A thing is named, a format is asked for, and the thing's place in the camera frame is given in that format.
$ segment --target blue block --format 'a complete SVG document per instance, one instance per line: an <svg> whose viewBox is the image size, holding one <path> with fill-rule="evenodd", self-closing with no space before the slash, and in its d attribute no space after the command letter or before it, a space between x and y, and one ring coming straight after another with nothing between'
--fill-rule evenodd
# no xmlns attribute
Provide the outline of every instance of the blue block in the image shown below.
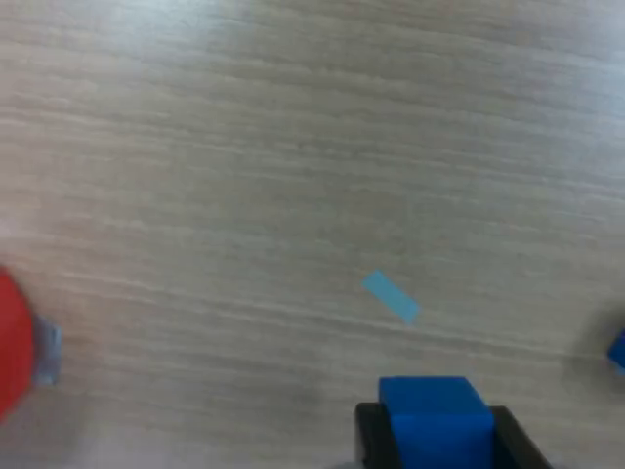
<svg viewBox="0 0 625 469"><path fill-rule="evenodd" d="M461 377L380 379L404 469L491 469L495 421Z"/></svg>
<svg viewBox="0 0 625 469"><path fill-rule="evenodd" d="M621 368L625 368L625 330L614 341L607 355Z"/></svg>

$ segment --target light blue tape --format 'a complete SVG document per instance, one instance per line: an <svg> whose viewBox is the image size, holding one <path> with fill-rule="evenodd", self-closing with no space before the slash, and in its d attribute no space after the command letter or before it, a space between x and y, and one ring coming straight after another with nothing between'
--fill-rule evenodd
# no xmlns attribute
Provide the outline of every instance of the light blue tape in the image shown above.
<svg viewBox="0 0 625 469"><path fill-rule="evenodd" d="M362 286L373 293L373 295L388 308L393 310L404 322L410 323L414 320L414 317L417 316L419 311L417 303L397 288L396 285L380 271L375 271L363 280Z"/></svg>

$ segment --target red circular object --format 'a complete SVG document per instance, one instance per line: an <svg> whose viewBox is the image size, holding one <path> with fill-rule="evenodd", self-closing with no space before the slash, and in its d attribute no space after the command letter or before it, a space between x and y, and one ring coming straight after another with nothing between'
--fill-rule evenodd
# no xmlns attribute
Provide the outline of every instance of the red circular object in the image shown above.
<svg viewBox="0 0 625 469"><path fill-rule="evenodd" d="M0 267L0 418L30 387L33 356L28 305Z"/></svg>

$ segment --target blue object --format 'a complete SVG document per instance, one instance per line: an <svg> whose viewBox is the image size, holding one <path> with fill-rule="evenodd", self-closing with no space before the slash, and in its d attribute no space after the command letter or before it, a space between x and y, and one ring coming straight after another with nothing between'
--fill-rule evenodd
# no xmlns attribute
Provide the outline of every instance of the blue object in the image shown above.
<svg viewBox="0 0 625 469"><path fill-rule="evenodd" d="M625 368L625 330L623 330L614 341L607 355L614 360L621 369Z"/></svg>
<svg viewBox="0 0 625 469"><path fill-rule="evenodd" d="M32 341L34 364L32 382L37 385L56 384L61 373L61 328L45 318L32 315Z"/></svg>
<svg viewBox="0 0 625 469"><path fill-rule="evenodd" d="M405 322L412 322L417 316L419 307L417 303L396 287L380 271L375 271L362 281L362 286L375 295L375 297L393 310Z"/></svg>
<svg viewBox="0 0 625 469"><path fill-rule="evenodd" d="M495 421L461 377L380 379L405 469L491 469Z"/></svg>

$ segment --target black holder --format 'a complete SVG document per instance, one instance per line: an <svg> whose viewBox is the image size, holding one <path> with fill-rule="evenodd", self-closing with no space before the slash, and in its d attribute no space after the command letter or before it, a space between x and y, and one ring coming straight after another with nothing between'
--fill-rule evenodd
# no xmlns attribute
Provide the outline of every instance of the black holder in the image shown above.
<svg viewBox="0 0 625 469"><path fill-rule="evenodd" d="M495 417L492 469L553 469L507 407L490 411ZM404 469L383 404L358 404L355 425L356 458L365 469Z"/></svg>

